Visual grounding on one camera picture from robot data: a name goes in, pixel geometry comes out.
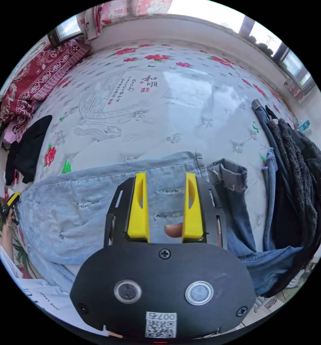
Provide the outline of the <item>person's right hand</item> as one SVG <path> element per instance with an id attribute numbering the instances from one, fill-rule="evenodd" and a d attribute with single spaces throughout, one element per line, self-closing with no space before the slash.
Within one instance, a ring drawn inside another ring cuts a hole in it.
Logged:
<path id="1" fill-rule="evenodd" d="M 172 238 L 181 238 L 182 237 L 183 223 L 175 225 L 166 225 L 164 227 L 165 233 Z"/>

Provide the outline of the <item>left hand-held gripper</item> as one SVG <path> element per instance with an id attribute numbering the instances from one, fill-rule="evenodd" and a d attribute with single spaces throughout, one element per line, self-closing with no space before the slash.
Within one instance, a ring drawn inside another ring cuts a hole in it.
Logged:
<path id="1" fill-rule="evenodd" d="M 2 197 L 0 197 L 0 217 L 3 223 L 5 222 L 5 219 L 9 213 L 9 210 L 10 209 L 14 210 L 14 207 L 19 202 L 20 196 L 21 196 L 21 193 L 16 192 L 12 194 L 8 200 L 5 200 Z"/>

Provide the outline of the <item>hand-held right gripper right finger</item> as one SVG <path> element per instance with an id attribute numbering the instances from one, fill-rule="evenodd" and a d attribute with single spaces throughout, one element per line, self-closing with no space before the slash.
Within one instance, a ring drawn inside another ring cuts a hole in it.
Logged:
<path id="1" fill-rule="evenodd" d="M 196 175 L 187 172 L 185 179 L 182 241 L 200 241 L 203 234 L 204 228 Z"/>

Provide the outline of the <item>person's left hand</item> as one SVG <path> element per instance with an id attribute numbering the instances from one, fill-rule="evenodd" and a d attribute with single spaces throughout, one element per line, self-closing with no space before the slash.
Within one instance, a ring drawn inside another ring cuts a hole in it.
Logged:
<path id="1" fill-rule="evenodd" d="M 5 219 L 5 222 L 3 224 L 3 230 L 11 230 L 13 228 L 13 224 L 16 220 L 16 216 L 15 216 L 15 212 L 10 209 L 9 210 L 9 213 Z"/>

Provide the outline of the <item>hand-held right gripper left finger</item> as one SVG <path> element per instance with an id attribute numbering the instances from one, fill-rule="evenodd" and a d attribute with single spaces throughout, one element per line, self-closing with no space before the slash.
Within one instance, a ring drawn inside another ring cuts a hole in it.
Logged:
<path id="1" fill-rule="evenodd" d="M 131 240 L 149 240 L 149 214 L 146 173 L 135 176 L 127 234 Z"/>

